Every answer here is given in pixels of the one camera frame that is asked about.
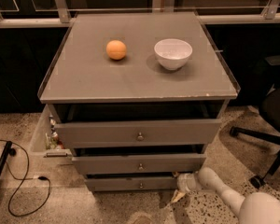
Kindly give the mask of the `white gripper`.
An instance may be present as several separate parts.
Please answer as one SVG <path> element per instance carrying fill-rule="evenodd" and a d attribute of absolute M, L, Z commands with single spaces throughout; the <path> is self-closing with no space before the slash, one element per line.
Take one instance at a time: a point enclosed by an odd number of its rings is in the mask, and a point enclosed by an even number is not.
<path fill-rule="evenodd" d="M 177 177 L 177 186 L 179 190 L 174 192 L 171 203 L 177 203 L 181 200 L 185 196 L 184 192 L 201 190 L 203 188 L 196 173 L 179 174 L 179 172 L 172 172 L 172 176 Z"/>

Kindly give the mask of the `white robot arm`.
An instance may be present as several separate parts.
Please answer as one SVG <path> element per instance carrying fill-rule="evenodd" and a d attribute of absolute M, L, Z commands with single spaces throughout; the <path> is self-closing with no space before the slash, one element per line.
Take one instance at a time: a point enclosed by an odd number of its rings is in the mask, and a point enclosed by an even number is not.
<path fill-rule="evenodd" d="M 177 203 L 194 190 L 212 190 L 236 215 L 240 224 L 280 224 L 279 200 L 264 192 L 245 197 L 226 185 L 209 167 L 196 173 L 178 174 L 176 184 L 171 203 Z"/>

